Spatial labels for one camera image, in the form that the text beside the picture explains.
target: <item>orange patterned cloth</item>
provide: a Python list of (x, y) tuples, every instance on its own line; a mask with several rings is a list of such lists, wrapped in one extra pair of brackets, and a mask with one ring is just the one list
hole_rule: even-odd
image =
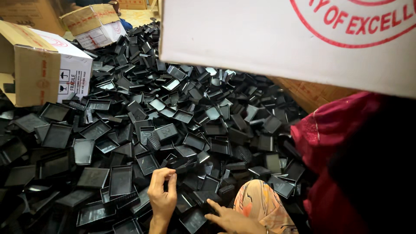
[(251, 180), (240, 188), (235, 198), (234, 210), (248, 218), (258, 220), (274, 233), (298, 234), (279, 195), (261, 180)]

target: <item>blue fabric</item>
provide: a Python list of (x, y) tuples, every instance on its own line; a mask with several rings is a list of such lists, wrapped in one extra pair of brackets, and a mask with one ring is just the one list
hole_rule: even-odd
[(124, 30), (129, 30), (133, 28), (133, 26), (129, 22), (125, 21), (124, 19), (120, 18), (120, 22), (121, 22), (121, 25), (123, 25)]

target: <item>pile of black plastic parts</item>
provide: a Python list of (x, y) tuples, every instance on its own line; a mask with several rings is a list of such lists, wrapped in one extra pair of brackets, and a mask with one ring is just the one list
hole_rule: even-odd
[(85, 50), (94, 64), (82, 99), (30, 108), (2, 100), (1, 233), (146, 233), (146, 191), (161, 167), (178, 174), (168, 233), (220, 231), (203, 216), (206, 199), (232, 207), (252, 179), (302, 213), (288, 202), (305, 171), (290, 125), (306, 113), (264, 76), (161, 62), (159, 33), (153, 21)]

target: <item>red circular stamp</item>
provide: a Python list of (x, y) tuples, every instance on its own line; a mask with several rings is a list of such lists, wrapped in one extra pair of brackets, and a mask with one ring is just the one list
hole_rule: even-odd
[(40, 79), (36, 82), (36, 86), (40, 89), (47, 89), (50, 86), (49, 81), (45, 80), (45, 79)]
[(114, 31), (115, 31), (117, 34), (120, 34), (120, 33), (121, 33), (121, 25), (120, 25), (120, 21), (116, 21), (116, 22), (111, 23), (111, 27), (113, 27)]
[(392, 41), (416, 27), (416, 0), (290, 0), (317, 38), (342, 48)]
[(56, 38), (45, 36), (45, 35), (40, 35), (40, 36), (52, 46), (55, 46), (55, 47), (67, 47), (68, 46), (68, 43), (58, 40)]

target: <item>hand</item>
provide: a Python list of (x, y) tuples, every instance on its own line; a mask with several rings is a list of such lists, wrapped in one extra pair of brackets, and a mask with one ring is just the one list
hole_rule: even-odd
[(205, 218), (218, 224), (227, 233), (238, 234), (266, 234), (267, 230), (257, 220), (247, 218), (237, 211), (221, 207), (218, 203), (208, 199), (207, 202), (218, 212), (219, 217), (206, 214)]
[[(162, 168), (153, 171), (147, 195), (153, 209), (149, 233), (166, 233), (169, 221), (176, 207), (176, 174), (174, 169)], [(168, 191), (163, 190), (163, 183), (168, 182)]]

